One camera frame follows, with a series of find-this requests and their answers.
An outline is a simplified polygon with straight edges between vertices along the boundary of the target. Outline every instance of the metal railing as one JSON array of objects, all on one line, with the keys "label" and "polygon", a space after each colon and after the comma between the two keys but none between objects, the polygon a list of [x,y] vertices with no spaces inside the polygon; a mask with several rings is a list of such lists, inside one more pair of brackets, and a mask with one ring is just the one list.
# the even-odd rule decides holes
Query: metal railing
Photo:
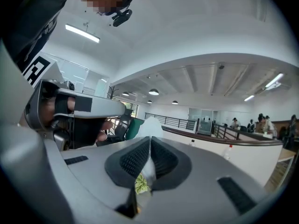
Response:
[{"label": "metal railing", "polygon": [[145,113],[144,119],[148,119],[149,117],[157,118],[162,125],[170,125],[178,128],[188,129],[188,130],[194,130],[194,126],[196,123],[196,121],[193,120],[176,119],[176,118],[166,117],[157,114]]}]

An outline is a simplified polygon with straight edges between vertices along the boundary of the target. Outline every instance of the window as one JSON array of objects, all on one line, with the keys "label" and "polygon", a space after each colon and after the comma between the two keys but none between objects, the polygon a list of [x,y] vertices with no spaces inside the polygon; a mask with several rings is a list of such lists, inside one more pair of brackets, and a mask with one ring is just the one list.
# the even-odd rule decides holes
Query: window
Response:
[{"label": "window", "polygon": [[136,118],[136,116],[137,116],[137,110],[138,110],[138,105],[135,105],[135,104],[132,104],[132,103],[129,103],[129,102],[125,102],[125,101],[121,101],[121,102],[126,106],[126,108],[128,110],[132,110],[131,117]]}]

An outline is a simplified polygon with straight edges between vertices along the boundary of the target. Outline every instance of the black strap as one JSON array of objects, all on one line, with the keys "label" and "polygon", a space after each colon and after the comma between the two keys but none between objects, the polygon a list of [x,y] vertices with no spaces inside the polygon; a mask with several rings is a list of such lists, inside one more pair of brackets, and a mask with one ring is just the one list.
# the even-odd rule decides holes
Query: black strap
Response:
[{"label": "black strap", "polygon": [[62,113],[62,114],[68,114],[70,110],[67,107],[67,99],[68,96],[58,94],[56,96],[55,100],[55,114]]}]

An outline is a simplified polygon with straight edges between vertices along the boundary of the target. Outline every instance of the headphones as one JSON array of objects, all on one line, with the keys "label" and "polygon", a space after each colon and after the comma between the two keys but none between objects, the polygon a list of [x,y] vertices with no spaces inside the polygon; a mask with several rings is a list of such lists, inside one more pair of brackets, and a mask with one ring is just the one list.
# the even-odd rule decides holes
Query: headphones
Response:
[{"label": "headphones", "polygon": [[129,18],[132,15],[132,10],[128,9],[130,6],[132,0],[123,0],[121,7],[112,7],[111,12],[98,12],[100,15],[110,16],[114,13],[116,13],[115,16],[112,17],[113,19],[113,26],[118,27],[119,25],[123,24],[125,21],[129,20]]}]

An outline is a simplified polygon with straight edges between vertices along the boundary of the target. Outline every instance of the person's hand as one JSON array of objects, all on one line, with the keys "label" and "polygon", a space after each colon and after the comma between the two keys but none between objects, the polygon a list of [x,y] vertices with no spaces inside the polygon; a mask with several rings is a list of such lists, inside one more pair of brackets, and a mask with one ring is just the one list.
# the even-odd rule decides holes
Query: person's hand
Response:
[{"label": "person's hand", "polygon": [[[42,107],[40,110],[40,117],[44,125],[49,125],[51,121],[53,120],[53,116],[55,113],[55,97],[52,97],[51,99],[45,100],[42,103]],[[74,111],[75,108],[75,98],[69,97],[67,100],[67,107],[69,110]],[[101,130],[99,130],[99,134],[97,137],[98,141],[104,141],[107,139],[107,135],[103,132],[103,130],[109,130],[113,127],[113,123],[111,121],[105,121],[103,124]]]}]

